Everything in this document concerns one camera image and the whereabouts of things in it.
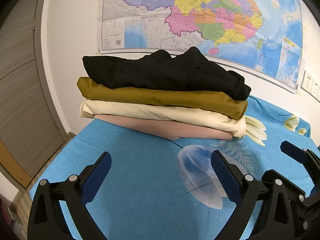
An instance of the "gray wooden door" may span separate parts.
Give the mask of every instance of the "gray wooden door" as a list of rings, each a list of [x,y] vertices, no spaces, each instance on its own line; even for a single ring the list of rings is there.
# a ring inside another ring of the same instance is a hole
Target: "gray wooden door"
[[[36,67],[36,5],[37,0],[19,0],[0,29],[0,140],[12,156],[8,159],[7,153],[4,159],[0,152],[0,163],[6,168],[16,162],[20,173],[25,171],[31,178],[65,142],[47,106]],[[28,182],[11,176],[26,188]]]

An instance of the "folded clothing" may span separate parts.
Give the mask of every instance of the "folded clothing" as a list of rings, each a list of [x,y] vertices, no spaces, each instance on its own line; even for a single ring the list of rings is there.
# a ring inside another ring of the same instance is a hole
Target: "folded clothing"
[[[182,122],[139,119],[110,114],[96,114],[94,117],[132,130],[171,140],[177,140],[181,137],[229,141],[232,139],[232,135],[229,132]]]
[[[240,101],[246,100],[251,91],[243,76],[209,61],[196,47],[174,58],[161,49],[137,60],[84,56],[82,61],[89,77],[110,89],[220,91]]]
[[[185,106],[215,111],[239,120],[247,109],[247,101],[233,100],[223,92],[164,91],[145,88],[110,89],[89,77],[80,77],[77,86],[83,97],[91,100],[115,101],[156,106]]]
[[[230,132],[234,137],[244,137],[247,125],[244,116],[240,120],[196,108],[177,106],[149,106],[85,99],[80,107],[80,117],[94,118],[96,114],[112,114],[140,119],[178,121],[199,126],[207,126]]]

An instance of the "wall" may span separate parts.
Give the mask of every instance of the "wall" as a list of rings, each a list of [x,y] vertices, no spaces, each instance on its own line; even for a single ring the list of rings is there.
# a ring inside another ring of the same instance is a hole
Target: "wall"
[[[42,46],[45,71],[52,97],[62,122],[68,131],[78,133],[90,120],[78,117],[83,100],[76,82],[87,76],[82,56],[97,52],[96,28],[98,0],[45,0],[42,22]],[[303,22],[309,30],[306,69],[320,81],[318,51],[320,49],[320,27],[302,5]],[[131,59],[144,54],[117,54],[113,56]],[[239,71],[252,88],[252,95],[279,106],[311,124],[311,137],[320,144],[320,103],[300,90],[294,95],[262,79]]]
[[[0,172],[0,198],[7,206],[13,201],[18,189]]]

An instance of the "folded black garment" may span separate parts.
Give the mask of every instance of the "folded black garment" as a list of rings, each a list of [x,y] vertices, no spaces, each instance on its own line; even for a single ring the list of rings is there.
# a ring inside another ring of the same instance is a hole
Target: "folded black garment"
[[[82,60],[89,77],[110,89],[217,91],[241,101],[251,91],[243,76],[207,60],[196,47],[174,58],[161,49],[136,60],[112,56],[84,56]]]

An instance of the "white switch plate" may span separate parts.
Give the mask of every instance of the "white switch plate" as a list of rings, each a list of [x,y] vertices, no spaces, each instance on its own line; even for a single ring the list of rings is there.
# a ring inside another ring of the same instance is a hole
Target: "white switch plate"
[[[313,83],[312,83],[312,87],[311,87],[311,92],[310,94],[313,95],[315,98],[318,96],[319,93],[319,88],[320,88],[320,84],[319,82],[314,78],[313,79]]]
[[[312,86],[312,76],[307,71],[304,72],[304,77],[302,81],[301,87],[307,91],[308,93],[311,92],[311,86]]]

